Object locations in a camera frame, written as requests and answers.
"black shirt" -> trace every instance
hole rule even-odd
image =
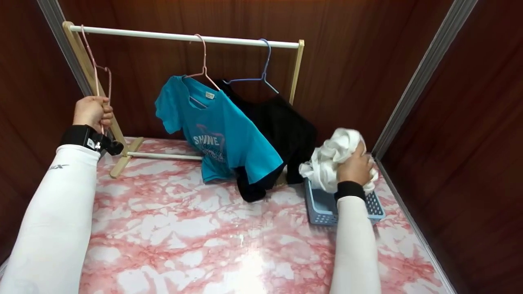
[[[236,169],[238,190],[243,199],[253,202],[265,197],[265,190],[274,187],[287,165],[287,183],[298,184],[303,178],[298,171],[300,163],[310,160],[314,151],[316,128],[297,113],[280,95],[262,103],[250,103],[235,93],[223,80],[215,81],[247,118],[258,128],[283,160],[282,165],[256,183],[248,183],[244,167]]]

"blue t-shirt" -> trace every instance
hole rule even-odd
[[[245,166],[249,183],[255,183],[283,161],[256,126],[223,91],[197,80],[172,76],[155,102],[156,116],[168,133],[183,129],[187,141],[201,150],[203,180],[234,176]]]

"clothes hanger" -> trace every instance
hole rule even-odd
[[[202,67],[202,71],[201,73],[197,73],[197,74],[192,74],[192,75],[187,75],[185,77],[193,77],[193,76],[199,76],[199,75],[205,75],[205,77],[209,80],[209,82],[211,82],[211,84],[216,88],[218,89],[218,91],[220,91],[220,88],[218,86],[216,86],[216,84],[211,80],[211,78],[207,75],[207,65],[206,65],[206,61],[207,61],[207,46],[205,45],[205,41],[203,40],[203,38],[200,36],[200,34],[195,34],[195,36],[197,36],[198,38],[200,38],[201,42],[203,43],[203,67]]]
[[[84,37],[85,46],[87,47],[87,52],[89,52],[91,62],[93,63],[93,68],[95,70],[96,96],[100,96],[100,89],[98,86],[98,71],[96,69],[102,69],[102,70],[106,71],[107,73],[109,73],[109,95],[107,97],[109,99],[107,101],[107,105],[109,105],[111,103],[111,85],[112,85],[111,70],[108,67],[102,67],[102,66],[96,64],[95,58],[93,56],[93,52],[91,51],[91,47],[89,46],[89,42],[87,42],[87,38],[85,37],[84,25],[81,25],[81,28],[82,28],[82,36]],[[105,130],[104,130],[104,126],[102,124],[100,124],[100,128],[101,128],[102,135],[104,135]]]
[[[269,88],[271,88],[276,94],[280,94],[268,81],[267,81],[267,67],[269,66],[269,60],[270,60],[270,54],[272,52],[272,49],[270,47],[270,44],[265,39],[259,39],[260,41],[265,42],[267,44],[267,47],[269,48],[269,54],[267,55],[267,60],[265,61],[265,67],[263,69],[263,72],[261,73],[261,78],[238,78],[235,80],[230,80],[228,82],[224,81],[224,83],[230,85],[232,82],[245,82],[245,81],[264,81]]]

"white arm sleeve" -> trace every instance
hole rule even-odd
[[[78,293],[99,158],[82,146],[57,149],[24,215],[0,294]]]
[[[378,248],[365,201],[356,196],[338,200],[336,255],[331,294],[381,293]]]

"wooden wall panel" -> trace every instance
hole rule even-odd
[[[295,108],[319,129],[359,129],[372,148],[452,0],[60,0],[77,25],[268,40],[305,40]],[[154,101],[171,75],[200,71],[202,45],[89,35],[114,73],[115,113],[125,135],[170,138]],[[268,79],[288,97],[295,51],[274,49]],[[209,75],[257,77],[265,48],[208,45]],[[270,92],[237,83],[251,101]]]
[[[523,286],[522,9],[478,2],[383,159],[464,292]]]
[[[82,93],[36,1],[3,1],[0,34],[2,263]]]

